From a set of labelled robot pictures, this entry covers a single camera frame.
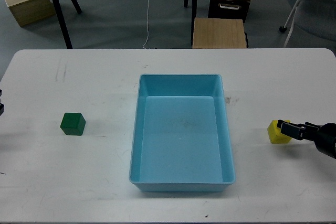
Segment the yellow cube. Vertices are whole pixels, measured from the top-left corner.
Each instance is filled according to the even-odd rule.
[[[280,132],[280,129],[277,127],[278,120],[273,120],[267,128],[269,140],[272,144],[287,144],[292,138],[286,136]]]

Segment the blue plastic bin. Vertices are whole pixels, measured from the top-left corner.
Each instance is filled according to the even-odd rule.
[[[142,191],[222,191],[235,181],[217,74],[144,74],[130,181]]]

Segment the green cube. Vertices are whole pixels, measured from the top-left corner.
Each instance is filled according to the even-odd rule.
[[[81,113],[64,113],[61,129],[66,135],[82,136],[85,119]]]

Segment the floor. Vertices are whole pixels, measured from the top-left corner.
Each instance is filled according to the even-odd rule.
[[[191,48],[191,7],[183,0],[60,0],[74,49]],[[287,34],[279,32],[295,0],[253,0],[246,22],[250,48],[281,48]],[[209,0],[198,0],[198,17],[207,17]],[[22,49],[65,49],[56,16],[19,27],[0,0],[0,79],[15,52]],[[288,47],[329,48],[336,43],[297,28]]]

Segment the box handle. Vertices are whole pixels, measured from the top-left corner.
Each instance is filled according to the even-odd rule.
[[[222,9],[230,9],[230,10],[239,10],[241,9],[240,5],[228,5],[228,4],[219,4],[218,5]]]

